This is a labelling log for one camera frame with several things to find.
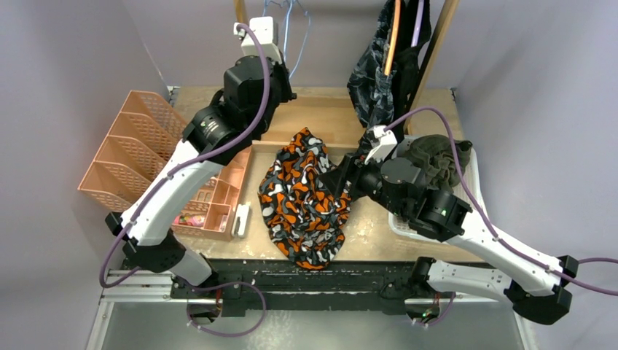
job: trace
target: hanger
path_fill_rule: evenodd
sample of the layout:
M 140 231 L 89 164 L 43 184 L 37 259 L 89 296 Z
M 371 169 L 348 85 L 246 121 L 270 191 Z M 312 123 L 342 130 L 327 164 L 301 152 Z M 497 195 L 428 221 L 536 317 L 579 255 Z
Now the hanger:
M 386 56 L 386 62 L 384 63 L 384 75 L 391 74 L 391 67 L 393 66 L 393 57 L 395 57 L 395 46 L 397 44 L 397 34 L 399 33 L 399 14 L 402 11 L 402 5 L 400 0 L 395 0 L 395 14 L 393 15 L 393 26 L 391 28 L 391 44 L 388 48 L 388 56 Z
M 421 21 L 423 20 L 423 8 L 425 0 L 418 0 L 418 8 L 416 9 L 416 20 L 414 21 L 414 34 L 412 35 L 411 47 L 418 44 L 418 37 L 421 35 Z

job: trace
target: orange patterned cloth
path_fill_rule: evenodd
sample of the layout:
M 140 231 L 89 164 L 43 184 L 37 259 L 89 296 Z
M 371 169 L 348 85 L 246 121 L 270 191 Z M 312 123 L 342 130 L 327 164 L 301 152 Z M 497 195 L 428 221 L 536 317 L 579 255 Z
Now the orange patterned cloth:
M 334 167 L 324 142 L 304 128 L 277 152 L 259 185 L 270 240 L 302 268 L 327 267 L 345 240 L 341 227 L 350 214 L 350 184 L 333 198 L 318 180 Z

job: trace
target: wooden post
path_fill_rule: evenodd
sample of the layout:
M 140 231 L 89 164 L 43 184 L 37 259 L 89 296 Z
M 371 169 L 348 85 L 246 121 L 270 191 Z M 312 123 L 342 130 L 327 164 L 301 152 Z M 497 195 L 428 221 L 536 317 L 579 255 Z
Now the wooden post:
M 234 0 L 234 8 L 236 9 L 236 21 L 239 23 L 249 24 L 245 0 Z
M 442 6 L 440 17 L 438 17 L 438 23 L 436 23 L 436 28 L 434 29 L 434 35 L 431 36 L 429 46 L 427 47 L 427 52 L 425 53 L 425 57 L 423 58 L 423 62 L 421 64 L 421 80 L 418 83 L 418 88 L 414 92 L 414 100 L 412 100 L 411 109 L 418 106 L 421 93 L 425 88 L 425 84 L 427 84 L 431 69 L 434 67 L 436 57 L 440 52 L 440 47 L 442 46 L 444 38 L 448 33 L 450 22 L 453 20 L 453 16 L 457 10 L 457 5 L 459 5 L 459 0 L 446 0 L 444 6 Z M 412 126 L 409 118 L 405 121 L 404 129 L 407 130 L 408 134 L 412 134 Z

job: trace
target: camouflage pattern fabric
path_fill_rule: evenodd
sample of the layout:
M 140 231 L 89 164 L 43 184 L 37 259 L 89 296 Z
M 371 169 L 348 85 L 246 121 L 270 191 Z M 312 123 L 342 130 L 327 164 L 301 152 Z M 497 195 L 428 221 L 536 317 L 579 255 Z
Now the camouflage pattern fabric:
M 341 249 L 350 214 L 350 183 L 333 198 L 318 180 L 332 170 L 323 141 L 304 128 L 277 152 L 258 189 L 270 240 L 298 266 L 319 270 Z
M 393 62 L 390 75 L 384 75 L 383 70 L 390 46 L 393 15 L 394 0 L 388 0 L 378 16 L 375 35 L 348 80 L 348 92 L 356 115 L 366 128 L 387 125 L 394 119 L 391 86 L 397 73 L 396 62 Z

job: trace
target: dark green cloth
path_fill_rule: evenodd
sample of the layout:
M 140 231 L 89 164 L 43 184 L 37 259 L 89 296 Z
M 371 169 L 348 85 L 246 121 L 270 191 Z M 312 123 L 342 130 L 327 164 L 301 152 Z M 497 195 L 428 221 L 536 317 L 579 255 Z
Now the dark green cloth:
M 465 174 L 470 163 L 472 143 L 470 141 L 455 141 L 457 156 L 461 170 Z M 425 171 L 427 183 L 442 190 L 453 191 L 461 181 L 455 169 L 453 152 L 450 149 L 448 137 L 443 135 L 429 135 L 420 137 L 412 142 L 410 148 L 400 157 L 407 158 Z

